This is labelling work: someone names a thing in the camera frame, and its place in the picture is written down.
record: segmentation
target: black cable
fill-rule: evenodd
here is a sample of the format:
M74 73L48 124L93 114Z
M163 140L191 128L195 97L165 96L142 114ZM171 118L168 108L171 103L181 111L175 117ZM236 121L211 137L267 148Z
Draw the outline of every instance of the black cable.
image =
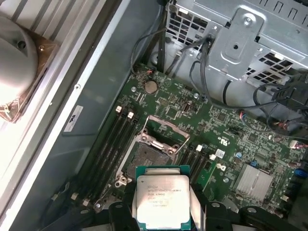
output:
M231 84L231 81L228 80L228 82L226 83L225 87L223 88L223 92L222 92L222 101L225 105L227 105L227 99L226 99L226 94L227 94L227 89L228 86Z
M231 83L232 83L232 81L228 80L228 82L226 83L226 85L225 85L225 87L223 89L223 92L222 92L222 100L223 100L223 103L225 105L227 105L227 99L226 99L227 89L228 89L228 86ZM243 124L245 124L245 126L249 127L253 131L256 131L256 132L269 132L270 131L270 130L259 130L259 129L256 129L256 128L252 127L251 124L249 124L247 121L245 121L244 116L242 116L241 121L243 122Z
M146 38L149 37L149 36L156 35L156 34L158 34L158 33L164 32L164 31L166 31L166 30L167 30L167 28L159 29L159 30L157 30L157 31L154 31L154 32L148 34L148 35L142 36L141 38L139 38L139 39L137 40L137 42L135 43L135 45L134 45L134 47L133 47L133 50L132 50L132 52L131 52L131 56L130 56L130 69L131 69L131 72L132 72L134 75L137 75L137 73L134 71L134 56L135 56L135 52L136 52L136 49L137 49L139 43L140 43L143 39L146 39Z
M278 135L281 135L281 136L286 136L286 137L288 137L288 138L293 138L293 139L297 139L297 140L306 140L306 141L308 141L308 138L290 135L290 134L289 134L289 131L286 131L286 133L281 133L281 132L278 132L278 131L274 130L274 128L272 127L272 124L271 124L270 119L271 119L271 115L273 114L273 112L275 111L275 109L277 108L277 106L278 106L278 105L274 106L274 107L272 108L272 110L269 112L269 117L268 117L267 120L266 120L266 124L267 124L268 128L269 128L272 132L274 132L274 133L276 133L276 134L278 134Z
M167 11L163 9L162 21L159 29L166 27ZM158 40L158 55L157 55L157 70L164 72L165 69L165 54L166 54L166 33L162 33Z
M277 87L277 88L281 88L282 85L279 85L279 84L275 84L275 83L267 83L267 84L264 84L262 86L259 86L255 91L254 91L254 94L253 94L253 100L254 100L254 103L255 105L260 105L260 102L258 100L258 97L257 97L257 93L259 90L261 90L262 88L266 88L266 87ZM269 114L268 112L264 109L264 108L260 108L260 110L264 113L265 115L265 118L268 118L269 117Z
M199 41L193 42L192 44L183 47L183 48L180 50L180 54L182 54L182 53L183 53L184 51L186 51L187 49L200 46L201 44L204 43L205 40L206 40L206 38L202 38L202 39L200 39ZM168 69L167 69L166 72L165 72L166 75L169 75L169 74L170 74L170 72L172 71L172 69L175 67L175 65L177 64L177 62L180 60L180 58L181 58L181 55L180 55L180 54L177 54L177 55L174 57L174 59L173 59L171 65L168 67Z
M201 75L201 83L203 87L203 91L205 96L207 97L207 100L214 105L217 108L222 108L222 109L227 109L227 110L243 110L243 109L256 109L256 108L261 108L267 105L271 105L277 102L268 102L268 103L263 103L259 105L254 105L254 106L244 106L244 107L238 107L238 106L227 106L225 104L222 104L220 102L214 102L215 99L212 99L210 96L210 93L207 88L206 84L206 78L205 78L205 68L206 68L206 60L207 60L207 52L210 47L211 43L210 41L205 41L205 43L202 46L202 53L201 53L201 64L200 64L200 75Z
M192 75L193 70L194 70L194 66L195 66L196 64L199 64L199 63L200 63L200 61L194 61L194 62L192 63L191 69L190 69L190 71L189 71L189 79L190 79L190 81L191 81L191 83L192 83L192 86L196 89L196 91L198 91L198 92L200 93L200 90L198 89L197 85L195 84L195 82L194 82L194 80L193 80L193 75Z

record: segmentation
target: ventilation holes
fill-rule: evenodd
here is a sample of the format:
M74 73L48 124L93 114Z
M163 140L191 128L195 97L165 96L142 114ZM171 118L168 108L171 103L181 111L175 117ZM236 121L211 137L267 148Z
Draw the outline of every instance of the ventilation holes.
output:
M258 70L254 73L255 70L252 72L252 69L248 68L246 74L262 83L277 83L277 81L280 81L286 75L294 73L294 69L290 68L293 64L292 62L288 60L280 60L271 52L260 58L259 61L263 63L263 66L265 64L267 65L266 69L263 70L263 72Z
M280 13L280 11L282 10L283 7L283 3L278 1L275 5L274 11Z
M167 33L170 33L173 39L185 45L190 45L204 36L203 33L205 32L207 23L191 13L185 14L180 11L173 13L169 10ZM195 49L200 51L201 45L195 47Z
M292 20L294 20L296 14L297 14L297 9L292 8L292 9L290 10L290 12L289 12L288 18L291 18Z

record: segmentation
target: metal bracket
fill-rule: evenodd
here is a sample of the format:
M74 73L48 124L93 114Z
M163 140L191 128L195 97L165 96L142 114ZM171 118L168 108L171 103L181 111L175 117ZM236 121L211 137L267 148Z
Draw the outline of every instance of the metal bracket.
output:
M174 155L176 155L176 154L179 152L179 150L187 143L187 141L188 141L189 138L190 138L190 135L189 135L188 133L186 133L186 132L180 130L177 126L175 126L175 125L173 125L173 124L171 124L171 123L169 123L169 122L167 122L167 121L165 121L165 120L156 118L156 117L153 116L153 115L149 115L149 116L146 118L146 121L145 121L145 123L144 123L144 125L143 125L143 128L142 128L142 130L141 130L141 133L144 133L145 127L146 127L146 125L147 125L147 123L148 123L149 120L155 121L156 123L159 123L159 124L161 124L161 125L163 125L163 126L170 127L174 132L176 132L176 133L182 135L182 136L186 139L186 141L185 141L178 149L175 150Z
M241 80L258 48L256 36L264 19L239 8L230 28L222 28L208 57L208 68L219 71L231 80Z

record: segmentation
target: green circuit board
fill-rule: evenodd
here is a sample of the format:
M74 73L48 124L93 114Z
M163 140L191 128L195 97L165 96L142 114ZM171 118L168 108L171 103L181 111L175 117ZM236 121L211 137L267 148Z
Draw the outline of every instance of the green circuit board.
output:
M277 137L274 133L251 130L242 123L239 112L217 109L207 100L196 97L195 90L178 80L159 72L149 74L147 70L149 68L142 65L138 75L129 77L108 119L115 116L117 106L128 107L139 116L137 131L142 129L146 118L153 115L189 133L189 142L181 149L179 156L183 155L188 144L202 145L208 156L220 152L222 158L209 158L208 167L202 168L197 177L210 201L231 200L239 208L257 205L270 212L279 207L294 170L287 163L299 160L304 150L290 149L288 145L291 140ZM153 94L145 92L147 81L157 84ZM256 129L265 128L263 123L252 118L247 118L247 121ZM163 137L177 139L172 131L164 127L154 127L154 130ZM235 157L236 153L241 153L242 157ZM218 164L226 169L217 168ZM253 164L272 177L265 196L266 203L237 191L235 183L245 164Z

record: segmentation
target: capacitor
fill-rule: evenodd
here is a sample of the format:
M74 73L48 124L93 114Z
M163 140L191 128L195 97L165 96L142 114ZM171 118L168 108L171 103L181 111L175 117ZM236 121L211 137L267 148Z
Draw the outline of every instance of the capacitor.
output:
M299 163L299 162L288 163L288 167L291 167L291 168L296 168L296 167L300 167L300 166L301 166L301 163Z
M308 173L300 168L297 168L294 170L294 175L296 177L300 177L300 178L307 178L308 177Z
M243 155L242 155L242 153L237 152L237 153L234 154L234 156L235 156L236 158L241 159Z
M250 163L250 165L251 165L252 167L256 167L256 166L258 165L258 162L257 162L256 160L253 160L253 161Z
M223 179L223 182L224 182L224 183L228 183L228 182L229 182L229 178L225 177L225 178Z

